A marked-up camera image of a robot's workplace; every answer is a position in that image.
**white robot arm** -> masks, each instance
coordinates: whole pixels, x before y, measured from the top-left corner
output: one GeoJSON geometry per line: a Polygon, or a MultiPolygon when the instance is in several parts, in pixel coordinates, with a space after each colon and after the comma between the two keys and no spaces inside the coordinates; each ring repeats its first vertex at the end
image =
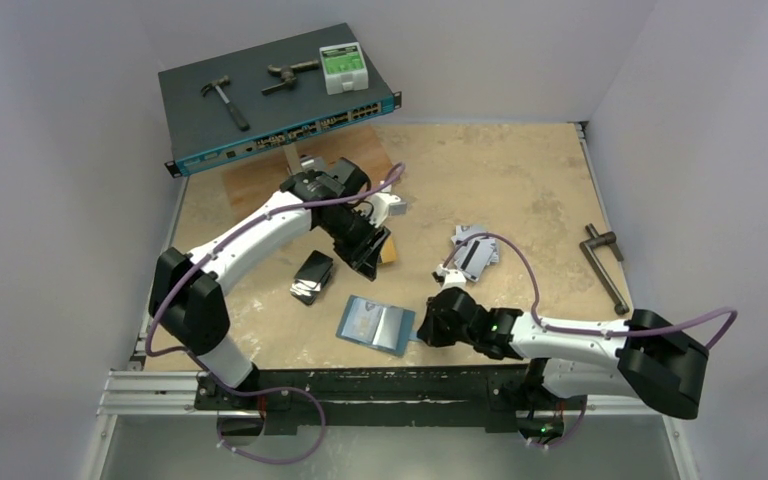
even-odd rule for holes
{"type": "Polygon", "coordinates": [[[327,172],[291,176],[256,212],[186,255],[170,248],[157,261],[149,313],[160,313],[160,324],[225,384],[238,388],[249,379],[255,383],[257,368],[228,335],[224,296],[263,259],[316,227],[331,235],[335,252],[352,269],[374,280],[381,247],[390,235],[383,223],[404,213],[405,205],[382,187],[364,198],[372,206],[369,213],[355,210],[356,204],[333,202],[358,195],[364,185],[370,186],[369,177],[341,158],[327,172]],[[200,258],[209,260],[169,302],[166,297],[200,258]],[[168,307],[158,312],[164,301],[168,307]]]}
{"type": "Polygon", "coordinates": [[[630,330],[672,326],[656,313],[635,310],[630,320],[598,323],[545,317],[538,322],[531,312],[478,305],[456,269],[440,265],[434,277],[442,289],[428,299],[417,332],[427,345],[463,342],[493,359],[529,359],[530,376],[538,379],[532,387],[544,396],[633,397],[665,415],[696,418],[708,349],[681,331],[629,336],[630,330]]]}

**white wall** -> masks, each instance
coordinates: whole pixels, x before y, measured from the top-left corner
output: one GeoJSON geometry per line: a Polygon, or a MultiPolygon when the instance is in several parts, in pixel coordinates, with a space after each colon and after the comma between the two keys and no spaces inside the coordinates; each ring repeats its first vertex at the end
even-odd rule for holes
{"type": "Polygon", "coordinates": [[[167,68],[348,22],[396,122],[573,121],[604,96],[655,0],[134,0],[167,68]]]}
{"type": "Polygon", "coordinates": [[[635,305],[740,310],[687,424],[702,477],[768,478],[768,0],[658,2],[588,136],[635,305]]]}
{"type": "Polygon", "coordinates": [[[0,478],[73,479],[133,347],[175,183],[122,1],[0,1],[0,478]]]}

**floor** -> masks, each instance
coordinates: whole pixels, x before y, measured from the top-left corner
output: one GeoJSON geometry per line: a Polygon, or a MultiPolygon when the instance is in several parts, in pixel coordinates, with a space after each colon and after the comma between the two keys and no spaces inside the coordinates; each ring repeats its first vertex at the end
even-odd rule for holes
{"type": "MultiPolygon", "coordinates": [[[[416,329],[426,298],[438,291],[431,272],[449,253],[456,224],[481,224],[523,249],[540,283],[542,315],[593,321],[616,318],[613,303],[578,246],[587,239],[587,223],[603,232],[605,222],[574,125],[393,125],[377,126],[374,133],[388,160],[407,166],[393,193],[409,202],[408,213],[387,222],[399,259],[381,266],[375,282],[337,265],[332,284],[311,307],[293,299],[289,286],[312,249],[334,256],[330,237],[313,231],[264,260],[226,295],[231,334],[259,367],[493,363],[465,345],[430,348],[410,342],[405,355],[395,357],[335,336],[349,295],[415,311],[416,329]]],[[[335,151],[341,146],[341,142],[332,143],[335,151]]],[[[305,143],[298,149],[304,153],[305,143]]],[[[246,178],[257,169],[255,160],[190,177],[173,245],[187,251],[236,224],[240,212],[232,206],[234,193],[228,191],[228,178],[246,178]]],[[[261,195],[268,197],[275,189],[277,184],[261,195]]],[[[619,263],[610,251],[600,250],[604,250],[599,252],[602,263],[628,299],[619,263]]],[[[340,263],[336,256],[335,263],[340,263]]],[[[488,267],[468,291],[487,308],[528,310],[534,298],[523,266],[504,248],[500,263],[488,267]]],[[[156,338],[157,347],[174,343],[163,331],[156,338]]],[[[148,359],[146,369],[196,367],[185,356],[173,354],[148,359]]]]}

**claw hammer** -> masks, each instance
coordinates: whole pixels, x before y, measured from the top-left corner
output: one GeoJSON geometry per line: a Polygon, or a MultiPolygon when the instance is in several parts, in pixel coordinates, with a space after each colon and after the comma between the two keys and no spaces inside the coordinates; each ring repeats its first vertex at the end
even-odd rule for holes
{"type": "Polygon", "coordinates": [[[228,108],[228,113],[231,114],[231,118],[234,120],[234,123],[237,124],[237,128],[242,131],[246,131],[249,129],[249,122],[246,121],[246,117],[243,116],[243,114],[240,112],[240,109],[231,103],[231,100],[228,100],[228,97],[225,96],[225,92],[222,91],[222,87],[229,85],[230,83],[231,77],[228,75],[218,78],[201,87],[201,96],[204,97],[211,90],[216,90],[216,93],[219,94],[219,96],[222,98],[222,101],[225,103],[225,106],[228,108]]]}

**white plastic part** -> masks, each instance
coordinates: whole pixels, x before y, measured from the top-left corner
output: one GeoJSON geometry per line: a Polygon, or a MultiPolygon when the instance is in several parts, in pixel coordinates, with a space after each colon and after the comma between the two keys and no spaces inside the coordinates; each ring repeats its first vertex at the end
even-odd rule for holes
{"type": "Polygon", "coordinates": [[[637,398],[625,377],[616,369],[551,359],[543,371],[543,387],[560,398],[577,395],[616,395],[637,398]]]}
{"type": "MultiPolygon", "coordinates": [[[[602,329],[613,332],[628,331],[624,323],[623,319],[596,323],[543,318],[544,326],[581,328],[597,332],[602,329]]],[[[531,313],[517,318],[511,334],[511,347],[523,358],[559,358],[598,365],[607,370],[616,370],[619,362],[616,351],[623,348],[626,341],[623,337],[606,339],[604,336],[552,332],[538,327],[532,320],[531,313]]]]}
{"type": "Polygon", "coordinates": [[[335,95],[343,92],[355,90],[365,90],[369,88],[369,72],[366,69],[366,58],[363,56],[363,50],[357,42],[343,43],[340,45],[330,45],[319,49],[319,61],[322,64],[322,73],[325,76],[325,90],[328,95],[335,95]],[[349,61],[350,57],[359,59],[354,62],[349,61]],[[344,69],[334,68],[333,60],[336,59],[336,67],[343,66],[344,69]]]}
{"type": "MultiPolygon", "coordinates": [[[[228,237],[240,225],[259,217],[266,212],[285,205],[295,205],[302,201],[290,192],[275,192],[272,197],[256,212],[223,233],[216,240],[190,250],[193,258],[200,259],[228,237]]],[[[216,282],[222,287],[222,293],[228,295],[234,285],[264,258],[298,236],[310,231],[310,211],[307,209],[291,210],[264,220],[249,229],[245,234],[231,242],[219,252],[202,270],[215,272],[216,282]]]]}
{"type": "Polygon", "coordinates": [[[404,203],[402,199],[391,193],[374,193],[366,197],[366,201],[372,205],[372,215],[369,217],[369,223],[376,228],[384,224],[388,217],[393,216],[395,212],[399,215],[404,214],[404,209],[393,209],[391,206],[404,203]]]}
{"type": "Polygon", "coordinates": [[[437,265],[434,273],[443,277],[443,285],[440,286],[441,291],[451,287],[466,287],[466,277],[460,270],[455,268],[443,268],[443,264],[440,264],[437,265]]]}
{"type": "Polygon", "coordinates": [[[230,387],[243,383],[252,371],[251,360],[237,348],[230,334],[225,334],[225,338],[213,350],[199,355],[198,359],[230,387]]]}

